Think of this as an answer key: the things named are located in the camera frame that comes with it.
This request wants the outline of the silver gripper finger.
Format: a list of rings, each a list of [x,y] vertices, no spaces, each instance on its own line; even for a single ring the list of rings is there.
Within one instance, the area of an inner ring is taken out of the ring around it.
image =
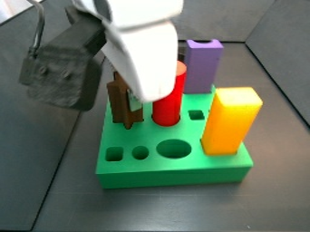
[[[131,90],[127,90],[127,97],[128,97],[128,105],[130,105],[130,111],[138,111],[143,108],[143,104],[139,101],[139,99],[132,94]]]

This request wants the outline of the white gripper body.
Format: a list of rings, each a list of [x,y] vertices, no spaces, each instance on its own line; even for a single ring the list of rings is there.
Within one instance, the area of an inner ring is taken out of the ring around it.
[[[171,19],[184,0],[71,0],[105,28],[103,46],[112,66],[140,102],[155,102],[175,87],[178,35]]]

